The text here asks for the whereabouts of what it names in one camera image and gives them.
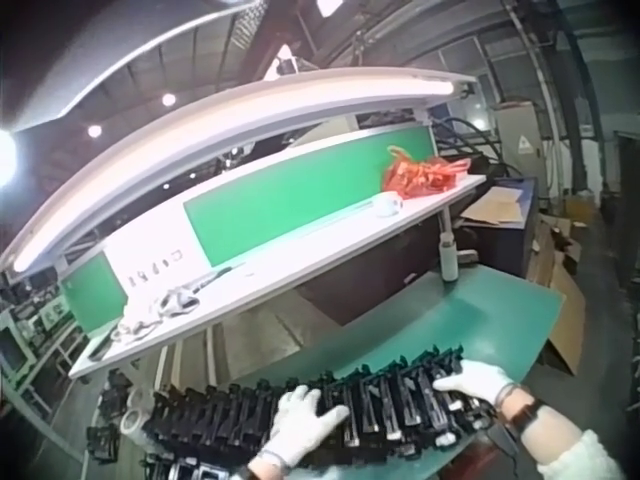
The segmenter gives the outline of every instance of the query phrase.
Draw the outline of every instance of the white tape roll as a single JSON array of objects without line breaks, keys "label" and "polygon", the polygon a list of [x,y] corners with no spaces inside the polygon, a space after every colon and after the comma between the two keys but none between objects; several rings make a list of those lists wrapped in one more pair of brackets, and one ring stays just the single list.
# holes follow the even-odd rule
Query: white tape roll
[{"label": "white tape roll", "polygon": [[127,408],[134,410],[139,408],[140,410],[149,414],[153,413],[153,390],[150,388],[134,387],[129,393],[127,398]]},{"label": "white tape roll", "polygon": [[162,453],[163,449],[144,433],[142,426],[151,418],[149,412],[139,408],[127,410],[120,421],[120,433],[128,437],[133,443],[146,453]]}]

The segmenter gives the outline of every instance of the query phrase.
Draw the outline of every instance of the green workbench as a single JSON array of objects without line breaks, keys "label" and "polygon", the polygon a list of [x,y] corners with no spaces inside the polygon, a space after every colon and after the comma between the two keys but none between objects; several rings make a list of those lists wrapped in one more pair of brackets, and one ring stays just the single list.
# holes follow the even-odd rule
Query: green workbench
[{"label": "green workbench", "polygon": [[[239,383],[254,385],[268,378],[284,384],[289,377],[311,379],[325,370],[340,377],[363,363],[375,371],[401,355],[412,360],[433,345],[462,345],[465,358],[499,365],[520,381],[549,337],[562,302],[558,293],[486,267],[462,270],[452,286],[428,273],[336,334]],[[469,441],[447,452],[429,451],[413,462],[392,459],[384,466],[343,467],[340,478],[425,480]]]}]

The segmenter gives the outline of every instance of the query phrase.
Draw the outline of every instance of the wristwatch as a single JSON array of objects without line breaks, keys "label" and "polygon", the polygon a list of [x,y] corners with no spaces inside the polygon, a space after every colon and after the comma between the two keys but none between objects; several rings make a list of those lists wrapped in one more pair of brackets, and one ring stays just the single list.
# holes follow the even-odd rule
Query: wristwatch
[{"label": "wristwatch", "polygon": [[522,434],[529,428],[533,422],[538,418],[538,411],[542,407],[546,406],[542,400],[534,400],[534,402],[530,405],[525,405],[520,409],[518,413],[511,419],[511,426],[518,433],[518,435],[522,436]]},{"label": "wristwatch", "polygon": [[231,480],[260,480],[246,465],[233,474]]}]

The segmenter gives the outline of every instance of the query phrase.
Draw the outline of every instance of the gloved hand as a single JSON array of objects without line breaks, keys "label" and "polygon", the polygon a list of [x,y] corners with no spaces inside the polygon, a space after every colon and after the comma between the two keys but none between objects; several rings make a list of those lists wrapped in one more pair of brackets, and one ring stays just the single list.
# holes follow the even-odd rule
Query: gloved hand
[{"label": "gloved hand", "polygon": [[460,364],[462,373],[436,380],[433,388],[442,392],[456,390],[495,406],[500,393],[515,383],[500,367],[473,360],[462,360]]},{"label": "gloved hand", "polygon": [[309,391],[306,385],[285,393],[278,402],[271,436],[262,451],[275,454],[293,468],[349,416],[349,409],[340,405],[318,417],[318,400],[320,390]]}]

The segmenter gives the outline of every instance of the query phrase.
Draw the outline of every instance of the ceiling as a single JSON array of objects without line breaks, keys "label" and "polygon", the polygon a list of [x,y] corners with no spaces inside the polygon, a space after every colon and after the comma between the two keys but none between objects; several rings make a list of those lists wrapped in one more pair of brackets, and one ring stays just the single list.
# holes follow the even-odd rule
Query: ceiling
[{"label": "ceiling", "polygon": [[[147,33],[145,36],[138,32],[136,42],[140,44],[145,38],[157,36],[161,28],[184,24],[220,8],[223,0],[179,0],[181,8],[176,8],[178,0],[121,1],[129,5],[141,2],[146,11],[131,10],[127,16],[121,6],[116,5],[119,10],[114,7],[117,0],[94,2],[91,12],[77,14],[75,23],[68,21],[69,28],[75,32],[74,38],[91,37],[92,28],[97,29],[95,36],[106,43],[92,50],[91,42],[67,42],[68,47],[63,49],[66,53],[58,52],[48,62],[43,60],[48,65],[48,75],[44,75],[45,80],[49,79],[48,86],[46,81],[37,84],[34,73],[25,77],[29,78],[24,83],[33,85],[30,89],[22,88],[22,93],[29,90],[32,95],[22,95],[29,97],[22,107],[12,106],[15,110],[10,120],[24,115],[19,112],[26,111],[25,105],[33,105],[34,99],[40,103],[29,113],[28,123],[32,126],[15,133],[20,167],[15,181],[0,192],[0,229],[4,232],[0,235],[0,250],[55,190],[100,152],[172,109],[262,79],[283,43],[290,45],[293,53],[309,65],[328,68],[350,65],[358,58],[354,54],[357,50],[354,38],[360,35],[362,43],[355,45],[363,46],[362,61],[366,65],[476,74],[486,69],[475,41],[477,35],[498,32],[485,46],[494,51],[507,49],[509,38],[515,36],[508,28],[509,18],[500,0],[345,0],[326,19],[320,15],[315,0],[261,0],[249,10],[200,23],[150,48],[100,82],[66,115],[50,120],[50,113],[60,108],[58,93],[68,101],[82,90],[78,78],[95,76],[97,70],[104,68],[104,61],[96,64],[94,60],[107,55],[105,45],[118,48],[119,44],[126,44],[131,48],[135,42],[127,36],[129,30],[137,28]],[[69,5],[91,3],[56,2],[64,3],[65,11]],[[20,8],[12,10],[15,3],[2,3],[0,19],[3,14],[5,18],[7,15],[26,18],[20,15]],[[119,12],[120,23],[114,11]],[[141,14],[146,15],[148,22],[140,23]],[[73,62],[69,51],[75,52]],[[67,62],[67,67],[59,67],[59,62]],[[19,72],[18,67],[9,72],[14,87],[21,84]],[[66,86],[56,90],[52,85]],[[171,107],[161,101],[168,92],[177,99]],[[103,131],[96,139],[87,135],[87,127],[94,124]],[[155,202],[167,194],[158,188]]]}]

